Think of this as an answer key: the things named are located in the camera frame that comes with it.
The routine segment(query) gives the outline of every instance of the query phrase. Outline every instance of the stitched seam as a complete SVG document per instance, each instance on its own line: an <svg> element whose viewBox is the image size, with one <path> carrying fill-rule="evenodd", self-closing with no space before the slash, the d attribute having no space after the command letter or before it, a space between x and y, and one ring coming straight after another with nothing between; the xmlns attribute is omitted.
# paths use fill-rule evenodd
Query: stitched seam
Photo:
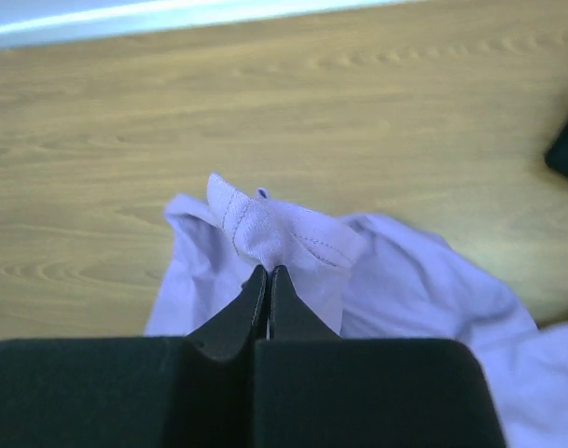
<svg viewBox="0 0 568 448"><path fill-rule="evenodd" d="M352 260L348 258L348 256L346 256L346 254L344 254L343 252L341 252L339 249L337 249L336 247L334 247L333 245L328 245L327 243L324 243L322 241L319 240L313 240L312 238L307 238L306 236L302 236L302 235L298 235L296 233L292 233L292 235L296 236L297 238L300 238L301 240L305 240L305 241L310 241L311 243L315 243L318 245L322 245L324 247L328 247L329 249L337 252L338 254L340 254L346 261L352 263Z"/></svg>
<svg viewBox="0 0 568 448"><path fill-rule="evenodd" d="M234 227L234 232L231 234L231 244L234 246L234 250L236 251L236 255L238 257L240 256L240 252L238 251L238 247L236 246L236 243L234 243L234 240L236 239L236 233L238 233L238 229L240 228L240 225L242 224L242 220L244 219L244 216L246 215L246 212L248 211L248 207L250 207L250 200L248 201L248 203L246 203L244 210L242 210L242 213L240 214L240 217L238 218L238 222L236 223L236 227Z"/></svg>
<svg viewBox="0 0 568 448"><path fill-rule="evenodd" d="M234 191L233 193L231 193L231 196L229 197L229 202L228 202L228 206L226 207L226 212L224 213L224 217L221 218L221 228L225 229L226 226L226 216L229 213L229 208L231 207L231 203L234 200L234 195L236 194L236 191Z"/></svg>

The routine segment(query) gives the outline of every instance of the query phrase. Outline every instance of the garment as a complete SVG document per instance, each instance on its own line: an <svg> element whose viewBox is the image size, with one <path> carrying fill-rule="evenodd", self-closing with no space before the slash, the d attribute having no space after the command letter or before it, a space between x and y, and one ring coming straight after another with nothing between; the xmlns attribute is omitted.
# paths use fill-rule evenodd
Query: garment
<svg viewBox="0 0 568 448"><path fill-rule="evenodd" d="M218 175L207 203L179 195L173 260L145 334L185 335L284 264L298 295L344 338L451 338L481 363L509 446L568 447L568 324L539 330L503 283L439 236L377 214L327 215L254 198Z"/></svg>

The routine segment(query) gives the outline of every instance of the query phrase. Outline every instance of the wood grain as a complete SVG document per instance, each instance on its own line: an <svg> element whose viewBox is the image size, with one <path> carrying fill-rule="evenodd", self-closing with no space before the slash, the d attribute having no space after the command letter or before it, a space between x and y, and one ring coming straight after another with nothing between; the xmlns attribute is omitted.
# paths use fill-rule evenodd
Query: wood grain
<svg viewBox="0 0 568 448"><path fill-rule="evenodd" d="M220 172L441 233L568 310L568 0L433 1L0 52L0 339L142 331Z"/></svg>

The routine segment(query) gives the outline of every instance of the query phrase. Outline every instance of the lavender fabric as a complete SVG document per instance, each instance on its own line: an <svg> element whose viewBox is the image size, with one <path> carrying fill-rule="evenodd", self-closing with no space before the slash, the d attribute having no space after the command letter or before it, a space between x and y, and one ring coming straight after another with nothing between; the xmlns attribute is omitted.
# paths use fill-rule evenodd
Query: lavender fabric
<svg viewBox="0 0 568 448"><path fill-rule="evenodd" d="M568 448L568 323L539 330L503 283L439 236L390 217L329 217L254 198L218 175L207 203L167 206L173 260L145 335L186 335L240 292L257 264L287 266L298 295L344 338L439 337L481 363L509 446Z"/></svg>

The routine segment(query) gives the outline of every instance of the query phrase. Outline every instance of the tabletop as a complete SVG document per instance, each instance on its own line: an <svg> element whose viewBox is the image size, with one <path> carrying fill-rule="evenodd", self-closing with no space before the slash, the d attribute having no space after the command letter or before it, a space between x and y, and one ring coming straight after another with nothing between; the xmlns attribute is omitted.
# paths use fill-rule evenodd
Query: tabletop
<svg viewBox="0 0 568 448"><path fill-rule="evenodd" d="M568 0L434 0L0 51L0 339L141 334L215 171L445 237L568 313Z"/></svg>

